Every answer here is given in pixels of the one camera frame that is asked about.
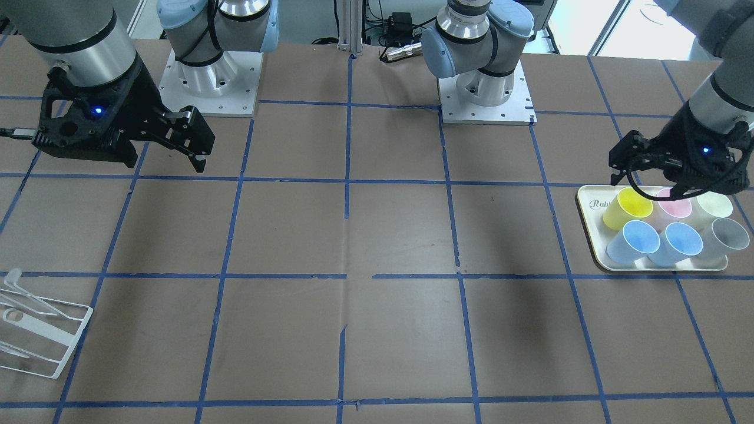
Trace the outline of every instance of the plastic cup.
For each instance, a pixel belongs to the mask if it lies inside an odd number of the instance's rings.
[[[640,220],[652,213],[652,202],[643,198],[631,187],[626,187],[618,192],[615,199],[610,203],[602,221],[608,228],[620,231],[629,221]]]
[[[669,197],[670,189],[660,190],[657,197]],[[688,199],[676,201],[656,201],[652,208],[652,214],[647,217],[645,222],[654,227],[657,231],[662,231],[670,223],[675,223],[684,218],[691,216],[691,201]]]
[[[714,220],[700,235],[704,241],[704,249],[697,257],[702,260],[715,260],[749,247],[748,231],[730,218]]]
[[[610,259],[623,265],[633,265],[660,247],[660,236],[647,223],[634,220],[629,221],[613,237],[608,244],[607,253]]]
[[[659,266],[673,266],[702,251],[703,242],[697,230],[684,223],[671,223],[660,233],[660,248],[649,254]]]
[[[702,230],[712,224],[718,218],[727,218],[733,213],[733,204],[726,195],[715,192],[706,192],[703,195],[691,198],[692,211],[688,218],[681,220],[683,223]]]

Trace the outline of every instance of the tray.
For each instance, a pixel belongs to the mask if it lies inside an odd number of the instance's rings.
[[[587,239],[592,247],[592,255],[597,263],[609,271],[616,272],[637,272],[637,271],[699,271],[714,272],[722,271],[728,267],[728,257],[722,257],[717,260],[701,260],[697,257],[691,257],[678,262],[671,267],[662,267],[653,263],[649,258],[643,257],[637,260],[633,265],[623,265],[610,259],[607,254],[607,247],[610,240],[618,233],[608,228],[602,221],[602,214],[610,205],[621,189],[626,186],[582,186],[576,195],[576,204],[581,212],[581,219],[584,221],[584,228],[587,231]],[[664,187],[659,186],[639,186],[642,190],[650,195],[656,195]]]

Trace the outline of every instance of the yellow cup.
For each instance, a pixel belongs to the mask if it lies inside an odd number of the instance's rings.
[[[602,214],[602,221],[610,229],[620,231],[631,220],[641,220],[652,213],[652,201],[643,198],[636,190],[626,187],[618,192]]]

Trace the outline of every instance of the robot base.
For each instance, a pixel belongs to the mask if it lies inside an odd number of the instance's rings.
[[[532,120],[537,121],[534,113],[532,96],[523,74],[521,62],[516,65],[515,85],[508,100],[500,106],[479,106],[464,100],[455,80],[452,78],[438,80],[440,86],[440,100],[443,104],[443,122],[446,124],[496,124],[496,125],[529,125]]]
[[[233,90],[220,97],[199,97],[182,86],[175,53],[171,51],[160,80],[162,103],[170,110],[193,105],[204,116],[252,118],[256,108],[259,77],[262,75],[263,54],[249,51],[229,53],[238,64],[238,75],[241,77],[235,82]]]

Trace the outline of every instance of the blue cup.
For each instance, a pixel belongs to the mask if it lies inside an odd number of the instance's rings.
[[[610,259],[623,265],[633,265],[660,247],[660,236],[649,224],[633,220],[626,223],[608,244]]]
[[[684,223],[671,223],[660,234],[660,248],[649,255],[659,266],[668,267],[698,255],[704,243],[697,230]]]

